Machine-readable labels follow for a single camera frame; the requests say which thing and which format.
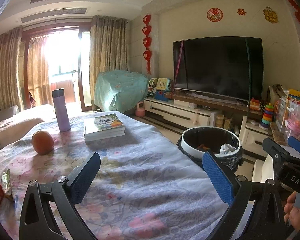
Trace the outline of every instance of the silver bolt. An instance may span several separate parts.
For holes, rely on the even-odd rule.
[[[60,176],[58,178],[58,182],[62,183],[62,182],[65,182],[66,181],[66,176]]]
[[[237,176],[237,179],[238,179],[239,181],[242,181],[242,182],[246,181],[246,177],[243,176],[243,175],[238,175],[238,176]]]
[[[30,182],[29,182],[29,186],[34,186],[35,184],[37,184],[37,182],[35,181],[35,180],[31,180]]]
[[[273,179],[268,179],[268,183],[269,183],[270,185],[274,185],[274,180],[273,180]]]

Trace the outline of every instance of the human hand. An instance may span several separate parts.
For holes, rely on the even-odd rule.
[[[294,203],[296,201],[297,192],[295,191],[287,198],[287,203],[284,206],[284,212],[286,215],[284,216],[284,222],[286,223],[288,219],[290,219],[291,225],[296,231],[300,230],[300,209],[294,207]]]

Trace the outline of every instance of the blue gripper pad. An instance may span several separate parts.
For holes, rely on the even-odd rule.
[[[234,201],[233,185],[220,169],[213,157],[207,152],[203,154],[202,166],[221,200],[231,206]]]
[[[101,165],[98,153],[90,154],[81,166],[75,167],[68,176],[67,196],[72,205],[81,203]]]
[[[300,153],[300,141],[293,136],[288,138],[288,145]]]

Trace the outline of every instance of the television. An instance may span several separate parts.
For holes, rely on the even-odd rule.
[[[260,38],[208,37],[185,40],[178,74],[181,41],[173,43],[175,88],[249,100],[260,100],[263,86],[263,49]]]

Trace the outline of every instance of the water bottle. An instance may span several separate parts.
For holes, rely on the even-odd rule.
[[[54,110],[56,112],[57,122],[60,132],[65,132],[71,129],[68,112],[66,108],[64,89],[56,89],[52,91]]]

